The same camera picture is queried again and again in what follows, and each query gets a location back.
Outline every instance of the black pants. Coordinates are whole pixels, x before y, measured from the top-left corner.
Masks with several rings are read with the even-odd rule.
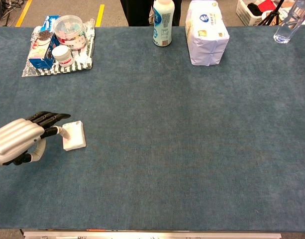
[[[182,0],[174,2],[173,26],[179,26]],[[149,13],[153,0],[120,0],[129,26],[149,26]]]

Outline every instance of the clear plastic bottle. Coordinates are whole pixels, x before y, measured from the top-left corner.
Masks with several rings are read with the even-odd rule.
[[[275,41],[278,43],[288,43],[304,20],[305,0],[297,0],[289,11],[288,16],[274,34]]]
[[[167,46],[172,41],[171,31],[174,3],[172,0],[155,0],[153,3],[153,12],[153,42],[157,46]]]

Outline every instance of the robotic hand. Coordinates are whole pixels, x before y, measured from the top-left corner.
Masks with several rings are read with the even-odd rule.
[[[0,128],[0,165],[38,161],[46,147],[46,137],[60,134],[69,139],[69,134],[56,122],[69,118],[68,114],[38,112],[27,119],[17,119]],[[33,153],[28,149],[37,143]]]

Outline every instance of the yellow tape line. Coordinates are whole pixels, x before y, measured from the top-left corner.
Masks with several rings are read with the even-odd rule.
[[[101,4],[98,11],[96,27],[100,27],[102,24],[102,15],[103,15],[104,4]]]
[[[25,15],[26,15],[26,13],[27,13],[27,11],[28,11],[28,8],[29,8],[29,6],[31,5],[31,3],[32,3],[32,0],[28,0],[27,1],[27,3],[26,3],[26,5],[25,5],[25,7],[24,7],[24,9],[23,9],[23,12],[22,12],[22,14],[21,14],[21,16],[19,17],[19,19],[18,19],[18,21],[17,21],[17,23],[16,23],[16,27],[20,27],[21,26],[21,24],[22,24],[22,22],[23,22],[23,20],[24,20],[24,17],[25,17]]]

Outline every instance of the blue box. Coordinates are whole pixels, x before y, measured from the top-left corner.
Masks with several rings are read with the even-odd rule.
[[[53,23],[59,18],[59,15],[46,16],[43,26],[40,31],[51,31],[53,32]]]
[[[52,50],[59,46],[54,33],[41,31],[28,54],[28,60],[35,68],[51,69],[54,63]]]

